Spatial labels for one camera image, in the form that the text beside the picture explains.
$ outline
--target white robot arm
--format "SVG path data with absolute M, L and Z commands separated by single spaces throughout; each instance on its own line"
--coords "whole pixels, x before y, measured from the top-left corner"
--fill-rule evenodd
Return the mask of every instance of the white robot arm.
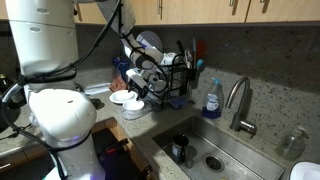
M 114 7 L 119 7 L 120 1 L 97 1 L 106 19 L 114 17 Z M 90 135 L 96 110 L 88 97 L 76 91 L 72 80 L 73 68 L 86 58 L 78 57 L 73 3 L 72 0 L 6 0 L 21 74 L 25 78 L 4 95 L 2 114 L 15 131 L 48 148 L 56 168 L 46 179 L 104 179 L 105 171 L 96 157 Z M 121 37 L 125 53 L 136 67 L 155 71 L 163 54 L 156 49 L 144 50 L 135 41 L 130 33 L 135 20 L 129 0 L 122 0 L 118 17 L 120 14 L 122 18 L 115 18 L 112 28 Z M 45 142 L 8 120 L 7 101 L 21 86 L 25 86 L 28 104 Z

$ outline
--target chrome faucet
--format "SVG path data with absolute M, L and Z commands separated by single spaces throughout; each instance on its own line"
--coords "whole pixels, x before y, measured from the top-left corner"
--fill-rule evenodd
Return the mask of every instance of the chrome faucet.
M 235 85 L 232 87 L 226 102 L 226 107 L 227 108 L 231 107 L 234 96 L 243 83 L 245 83 L 245 87 L 244 87 L 241 101 L 238 107 L 238 111 L 234 113 L 233 120 L 230 125 L 230 129 L 234 131 L 240 131 L 241 129 L 243 129 L 249 134 L 251 134 L 251 138 L 252 138 L 257 133 L 257 127 L 253 123 L 246 121 L 247 112 L 245 108 L 245 103 L 247 98 L 250 95 L 250 79 L 248 77 L 243 77 L 239 79 L 235 83 Z

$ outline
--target stainless steel sink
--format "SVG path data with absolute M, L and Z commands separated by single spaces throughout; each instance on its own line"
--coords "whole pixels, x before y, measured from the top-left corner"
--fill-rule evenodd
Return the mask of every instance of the stainless steel sink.
M 198 117 L 188 118 L 153 138 L 171 159 L 176 134 L 189 139 L 186 161 L 178 166 L 192 180 L 278 180 L 285 170 Z

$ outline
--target cup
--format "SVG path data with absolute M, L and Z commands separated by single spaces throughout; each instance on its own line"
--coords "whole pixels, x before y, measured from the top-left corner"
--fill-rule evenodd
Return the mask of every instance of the cup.
M 176 163 L 186 161 L 189 139 L 185 135 L 175 135 L 173 137 L 172 154 Z

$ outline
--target backsplash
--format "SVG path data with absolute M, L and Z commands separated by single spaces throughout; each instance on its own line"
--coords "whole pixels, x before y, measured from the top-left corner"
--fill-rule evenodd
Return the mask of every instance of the backsplash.
M 0 22 L 0 32 L 7 28 L 7 22 Z M 102 26 L 77 28 L 81 55 L 92 45 Z M 179 52 L 177 40 L 184 47 L 191 47 L 193 37 L 205 40 L 206 68 L 199 72 L 198 82 L 192 83 L 197 106 L 202 106 L 211 77 L 221 79 L 226 99 L 234 83 L 248 76 L 253 89 L 248 120 L 257 125 L 257 135 L 277 144 L 284 131 L 301 124 L 310 139 L 299 160 L 320 163 L 320 26 L 158 26 L 136 27 L 133 33 L 137 36 L 143 30 L 159 35 L 164 52 Z M 119 56 L 121 50 L 119 38 L 109 32 L 90 60 L 79 67 L 76 82 L 81 85 L 110 82 L 111 59 Z M 13 77 L 16 62 L 13 38 L 0 36 L 0 72 Z M 95 78 L 88 82 L 88 76 Z M 223 110 L 223 117 L 230 123 L 241 93 L 236 95 L 231 109 Z

